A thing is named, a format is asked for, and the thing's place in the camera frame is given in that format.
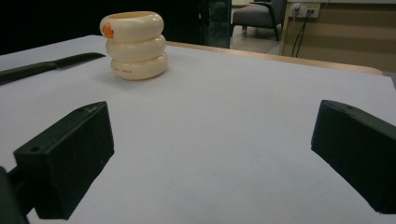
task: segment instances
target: white ring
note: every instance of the white ring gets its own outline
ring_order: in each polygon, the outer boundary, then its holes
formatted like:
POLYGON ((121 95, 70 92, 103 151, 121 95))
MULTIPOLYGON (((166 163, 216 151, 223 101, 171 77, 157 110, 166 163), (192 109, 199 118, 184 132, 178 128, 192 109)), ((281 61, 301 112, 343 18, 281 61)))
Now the white ring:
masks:
POLYGON ((151 11, 112 14, 102 18, 100 31, 107 39, 119 42, 151 39, 163 31, 163 18, 151 11))
POLYGON ((133 63, 158 58, 165 50, 163 35, 141 42, 116 42, 107 40, 106 51, 114 60, 133 63))
POLYGON ((141 63, 123 63, 111 60, 113 72, 126 80, 140 80, 156 77, 165 71, 168 65, 168 57, 163 53, 160 57, 141 63))

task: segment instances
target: power outlet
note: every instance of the power outlet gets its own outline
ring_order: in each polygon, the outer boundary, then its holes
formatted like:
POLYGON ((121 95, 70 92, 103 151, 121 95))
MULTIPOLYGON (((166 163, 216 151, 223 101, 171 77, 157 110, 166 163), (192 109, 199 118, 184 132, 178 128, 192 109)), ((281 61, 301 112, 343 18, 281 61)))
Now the power outlet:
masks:
POLYGON ((291 3, 290 4, 290 17, 304 18, 310 10, 311 15, 309 18, 317 18, 319 14, 320 3, 291 3))

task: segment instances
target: armchair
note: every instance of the armchair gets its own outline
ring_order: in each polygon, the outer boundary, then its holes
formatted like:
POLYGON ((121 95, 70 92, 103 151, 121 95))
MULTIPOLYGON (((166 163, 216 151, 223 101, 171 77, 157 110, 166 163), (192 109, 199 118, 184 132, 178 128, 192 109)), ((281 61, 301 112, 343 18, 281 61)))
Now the armchair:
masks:
POLYGON ((242 26, 246 30, 248 26, 274 29, 276 41, 279 40, 277 25, 285 19, 287 0, 269 0, 267 2, 251 2, 247 7, 237 9, 233 13, 230 36, 233 36, 235 25, 242 26))

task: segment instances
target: orange sticker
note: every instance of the orange sticker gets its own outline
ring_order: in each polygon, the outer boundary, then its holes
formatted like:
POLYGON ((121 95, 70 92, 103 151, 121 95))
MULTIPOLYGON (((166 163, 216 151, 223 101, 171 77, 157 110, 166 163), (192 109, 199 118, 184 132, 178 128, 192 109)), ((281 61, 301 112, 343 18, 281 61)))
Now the orange sticker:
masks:
POLYGON ((114 38, 114 31, 111 29, 110 23, 105 23, 102 28, 102 32, 105 38, 112 39, 114 38))

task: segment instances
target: knife handle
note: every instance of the knife handle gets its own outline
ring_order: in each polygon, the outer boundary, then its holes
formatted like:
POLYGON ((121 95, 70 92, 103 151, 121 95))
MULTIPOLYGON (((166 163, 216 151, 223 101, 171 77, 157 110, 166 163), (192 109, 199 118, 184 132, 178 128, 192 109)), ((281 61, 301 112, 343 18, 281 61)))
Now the knife handle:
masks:
POLYGON ((53 62, 34 63, 0 72, 0 85, 56 69, 53 62))

